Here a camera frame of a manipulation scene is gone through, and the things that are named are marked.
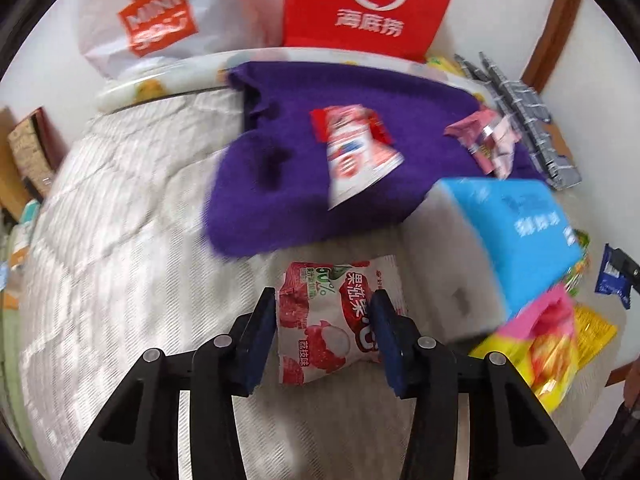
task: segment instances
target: bed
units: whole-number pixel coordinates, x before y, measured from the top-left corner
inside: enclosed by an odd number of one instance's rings
[[[301,55],[299,49],[286,50],[267,49],[259,57]],[[213,55],[187,68],[182,64],[172,74],[164,71],[170,76],[161,81],[163,95],[140,104],[135,104],[140,84],[162,75],[107,88],[100,98],[103,113],[87,124],[43,206],[20,305],[20,373],[33,436],[52,479],[60,477],[98,410],[145,349],[189,351],[226,332],[291,261],[338,263],[394,254],[409,314],[423,334],[438,337],[397,228],[251,258],[212,252],[202,232],[202,207],[226,146],[242,132],[242,95],[226,88],[219,75],[248,55]],[[332,61],[364,64],[380,58],[345,56],[338,52]],[[379,68],[415,65],[404,63]],[[198,68],[204,65],[206,71]],[[180,71],[191,75],[182,78]],[[207,73],[209,79],[194,84],[193,73]],[[590,232],[593,247],[599,247],[599,236],[571,190],[558,197],[574,227]],[[617,300],[590,293],[594,272],[592,266],[580,299],[622,333],[625,316]],[[579,373],[554,413],[567,442],[598,399],[619,345],[615,338]],[[358,363],[303,388],[286,388],[278,384],[274,352],[254,395],[234,400],[247,477],[397,478],[413,404],[394,397],[382,370]],[[188,403],[183,392],[178,434],[183,479],[191,477]],[[466,478],[464,396],[460,406],[456,477]]]

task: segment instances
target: orange logo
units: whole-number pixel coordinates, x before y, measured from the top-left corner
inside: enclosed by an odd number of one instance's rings
[[[188,0],[132,0],[118,15],[138,57],[162,50],[198,31]]]

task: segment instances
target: white plastic bag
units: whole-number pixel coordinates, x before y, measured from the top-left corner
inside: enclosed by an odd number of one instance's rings
[[[111,78],[264,46],[256,14],[243,0],[81,0],[78,25],[80,53]]]

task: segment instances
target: plastic packaging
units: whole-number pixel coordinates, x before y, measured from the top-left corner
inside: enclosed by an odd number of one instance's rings
[[[484,358],[505,354],[551,413],[566,395],[578,371],[574,309],[562,285],[529,303],[472,352]]]
[[[572,298],[574,298],[578,294],[578,287],[580,285],[580,281],[582,280],[584,271],[591,264],[591,259],[589,258],[588,253],[589,243],[591,241],[589,235],[585,231],[580,231],[578,229],[574,229],[574,234],[576,239],[578,240],[578,244],[582,248],[582,257],[562,277],[564,290],[566,290],[569,293],[569,296],[571,296]]]
[[[459,75],[460,77],[465,77],[465,73],[462,72],[460,64],[457,61],[452,61],[444,56],[426,56],[425,60],[427,66],[431,66],[437,70],[442,70],[443,72],[448,72],[450,74]]]
[[[600,272],[596,281],[596,292],[606,296],[615,294],[620,298],[625,309],[629,310],[631,308],[631,282],[611,265],[611,253],[611,247],[609,244],[605,244]]]
[[[506,179],[513,169],[514,146],[520,135],[511,127],[508,117],[482,107],[444,130],[446,136],[456,137],[468,149],[484,174],[493,173]]]
[[[393,256],[346,265],[294,262],[278,294],[280,382],[303,384],[353,362],[379,362],[367,301],[386,289],[405,314]]]
[[[586,305],[577,304],[574,311],[578,369],[582,369],[609,344],[618,333],[618,328]]]
[[[117,78],[192,56],[264,46],[242,0],[81,0],[79,49]]]
[[[324,112],[322,128],[318,112]],[[332,106],[314,110],[312,119],[316,131],[326,130],[326,158],[329,163],[329,209],[367,189],[397,168],[404,157],[392,147],[375,140],[376,136],[390,141],[380,119],[361,105]]]

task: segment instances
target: purple cloth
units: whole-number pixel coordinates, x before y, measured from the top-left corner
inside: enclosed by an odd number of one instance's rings
[[[246,131],[220,163],[205,227],[216,251],[251,256],[398,224],[444,176],[482,176],[444,128],[478,111],[465,91],[417,76],[309,62],[248,62],[229,75],[245,91]],[[377,111],[404,163],[328,210],[326,145],[309,112],[361,104]],[[512,176],[541,178],[516,145]]]

